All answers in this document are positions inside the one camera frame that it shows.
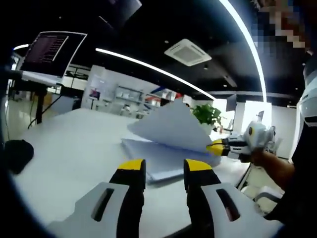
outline ceiling light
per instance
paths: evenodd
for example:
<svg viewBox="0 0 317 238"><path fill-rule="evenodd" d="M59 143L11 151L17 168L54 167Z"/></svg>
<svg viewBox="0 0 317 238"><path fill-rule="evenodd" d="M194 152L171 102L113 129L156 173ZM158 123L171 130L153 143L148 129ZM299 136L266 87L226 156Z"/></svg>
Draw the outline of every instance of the ceiling light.
<svg viewBox="0 0 317 238"><path fill-rule="evenodd" d="M211 98L211 99L213 99L213 100L216 99L214 96L212 96L212 95L210 95L209 93L205 92L204 90L202 90L202 89L196 87L195 85L193 85L193 84L187 82L186 80L181 79L180 77L177 77L177 76L175 76L174 74L171 74L171 73L169 73L169 72L166 72L166 71L164 71L164 70L162 70L162 69L160 69L160 68L157 68L157 67L155 67L155 66L153 66L153 65L150 65L150 64L148 64L148 63L144 63L144 62L139 61L139 60L137 60L137 59L134 59L134 58L131 58L131 57L128 57L128 56L124 56L124 55L121 55L121 54L118 54L118 53L115 53L115 52L112 52L112 51L107 51L107 50L103 50L103 49L99 49L99 48L96 48L96 51L97 51L97 52L104 53L104 54L116 56L116 57L119 57L119 58L122 58L122 59L125 59L125 60L129 60L129 61L132 61L132 62L134 62L134 63L141 64L141 65L143 65L143 66L145 66L145 67L151 68L151 69L153 69L153 70L155 70L155 71L157 71L157 72L160 72L160 73L162 73L162 74L165 74L166 76L169 76L169 77L171 77L171 78L173 78L173 79L176 79L177 81L179 81L179 82L181 82L181 83L183 83L183 84L186 84L187 86L189 86L189 87L191 87L191 88L197 90L198 92L200 92L200 93L206 95L207 97L209 97L209 98Z"/></svg>
<svg viewBox="0 0 317 238"><path fill-rule="evenodd" d="M25 45L20 45L20 46L16 46L13 48L13 50L18 50L18 49L21 49L21 48L26 48L26 47L29 47L29 44L25 44Z"/></svg>
<svg viewBox="0 0 317 238"><path fill-rule="evenodd" d="M262 93L263 93L263 102L266 103L267 102L267 100L266 100L266 86L265 86L265 81L264 81L263 69L261 66L261 61L260 61L260 57L259 57L257 48L252 40L252 37L251 37L247 27L243 23L241 17L237 13L237 11L234 9L234 7L231 5L231 3L228 0L219 0L219 1L227 9L227 11L233 17L233 19L236 21L236 23L238 24L240 30L242 31L242 34L244 35L244 37L245 37L245 39L250 47L250 50L251 50L253 58L255 60L255 63L256 63L257 69L258 69L258 73L259 73L259 77L260 77L260 83L261 83L261 88L262 88Z"/></svg>

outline floor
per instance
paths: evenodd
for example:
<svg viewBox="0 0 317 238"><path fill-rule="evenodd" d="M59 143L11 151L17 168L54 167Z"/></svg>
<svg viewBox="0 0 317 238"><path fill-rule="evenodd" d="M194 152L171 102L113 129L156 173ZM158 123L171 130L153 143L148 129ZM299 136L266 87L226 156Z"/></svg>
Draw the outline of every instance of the floor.
<svg viewBox="0 0 317 238"><path fill-rule="evenodd" d="M7 101L5 103L6 108L6 122L7 127L4 125L4 139L18 139L19 135L27 130L30 121L35 118L36 103L27 100L22 101ZM45 119L56 116L57 113L51 109L47 110L43 114L43 121ZM270 186L278 191L282 191L273 180L266 174L263 169L252 167L251 172L247 178L247 184L249 188L245 191L245 194L253 199L258 193L259 189L265 185ZM259 209L263 213L270 212L276 205L274 202L268 199L261 199L258 202Z"/></svg>

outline white paper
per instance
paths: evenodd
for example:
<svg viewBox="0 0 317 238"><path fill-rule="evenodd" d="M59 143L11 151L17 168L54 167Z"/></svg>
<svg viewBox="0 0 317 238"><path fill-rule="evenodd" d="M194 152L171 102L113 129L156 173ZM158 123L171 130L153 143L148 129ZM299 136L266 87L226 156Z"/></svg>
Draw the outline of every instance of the white paper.
<svg viewBox="0 0 317 238"><path fill-rule="evenodd" d="M220 156L158 144L150 141L122 139L129 159L145 159L148 178L153 181L182 175L184 160L204 161L211 166L220 163Z"/></svg>
<svg viewBox="0 0 317 238"><path fill-rule="evenodd" d="M189 151L206 152L206 146L211 144L211 139L181 99L152 111L128 125L128 129L147 140Z"/></svg>

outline air vent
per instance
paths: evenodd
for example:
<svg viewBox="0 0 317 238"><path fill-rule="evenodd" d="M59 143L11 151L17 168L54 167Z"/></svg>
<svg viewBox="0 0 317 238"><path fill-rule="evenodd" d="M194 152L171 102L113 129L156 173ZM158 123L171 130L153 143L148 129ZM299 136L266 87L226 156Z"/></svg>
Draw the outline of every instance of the air vent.
<svg viewBox="0 0 317 238"><path fill-rule="evenodd" d="M187 39L181 40L165 51L164 54L187 66L211 60L211 57L206 52Z"/></svg>

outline table surface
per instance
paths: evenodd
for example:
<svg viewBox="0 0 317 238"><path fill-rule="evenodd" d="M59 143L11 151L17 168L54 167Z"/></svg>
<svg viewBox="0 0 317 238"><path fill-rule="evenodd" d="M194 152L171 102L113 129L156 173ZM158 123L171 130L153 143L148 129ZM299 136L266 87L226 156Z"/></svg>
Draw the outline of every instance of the table surface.
<svg viewBox="0 0 317 238"><path fill-rule="evenodd" d="M110 180L127 159L121 138L133 137L126 126L136 120L78 109L48 119L21 136L33 145L34 158L14 180L40 223L63 221L73 213L77 200ZM248 166L223 157L214 171L222 182L237 185ZM147 185L144 197L141 238L165 237L191 223L182 179Z"/></svg>

